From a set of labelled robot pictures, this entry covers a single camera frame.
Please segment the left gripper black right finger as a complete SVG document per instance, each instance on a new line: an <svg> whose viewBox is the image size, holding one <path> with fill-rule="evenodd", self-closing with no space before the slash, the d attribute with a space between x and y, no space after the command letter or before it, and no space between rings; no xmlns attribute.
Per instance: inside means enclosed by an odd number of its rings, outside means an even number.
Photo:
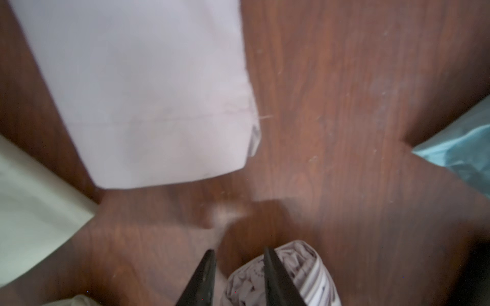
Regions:
<svg viewBox="0 0 490 306"><path fill-rule="evenodd" d="M264 249L264 277L267 306L306 306L277 253L271 247Z"/></svg>

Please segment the light pink sleeved umbrella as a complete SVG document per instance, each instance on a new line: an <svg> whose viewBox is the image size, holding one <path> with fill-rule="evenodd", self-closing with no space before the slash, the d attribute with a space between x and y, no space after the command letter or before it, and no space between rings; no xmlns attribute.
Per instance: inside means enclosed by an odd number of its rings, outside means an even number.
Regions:
<svg viewBox="0 0 490 306"><path fill-rule="evenodd" d="M239 1L11 1L93 182L199 181L260 144Z"/></svg>

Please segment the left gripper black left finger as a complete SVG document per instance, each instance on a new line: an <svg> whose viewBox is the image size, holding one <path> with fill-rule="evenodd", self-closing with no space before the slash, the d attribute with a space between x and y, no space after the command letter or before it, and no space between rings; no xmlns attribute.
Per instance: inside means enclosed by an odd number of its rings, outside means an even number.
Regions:
<svg viewBox="0 0 490 306"><path fill-rule="evenodd" d="M176 306L212 306L216 275L216 253L208 249L194 271Z"/></svg>

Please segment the beige umbrella sleeve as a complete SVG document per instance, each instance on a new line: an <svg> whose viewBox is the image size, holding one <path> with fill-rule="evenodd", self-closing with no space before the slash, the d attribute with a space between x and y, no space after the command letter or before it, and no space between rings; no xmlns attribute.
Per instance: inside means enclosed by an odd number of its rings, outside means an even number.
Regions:
<svg viewBox="0 0 490 306"><path fill-rule="evenodd" d="M71 239L97 204L1 138L1 285L38 265Z"/></svg>

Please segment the mint green sleeved umbrella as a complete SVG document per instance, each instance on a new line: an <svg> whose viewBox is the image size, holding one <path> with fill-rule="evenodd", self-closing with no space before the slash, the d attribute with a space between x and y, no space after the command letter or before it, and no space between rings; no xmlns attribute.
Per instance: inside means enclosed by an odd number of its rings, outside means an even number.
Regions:
<svg viewBox="0 0 490 306"><path fill-rule="evenodd" d="M489 197L489 97L416 146L412 153L450 170Z"/></svg>

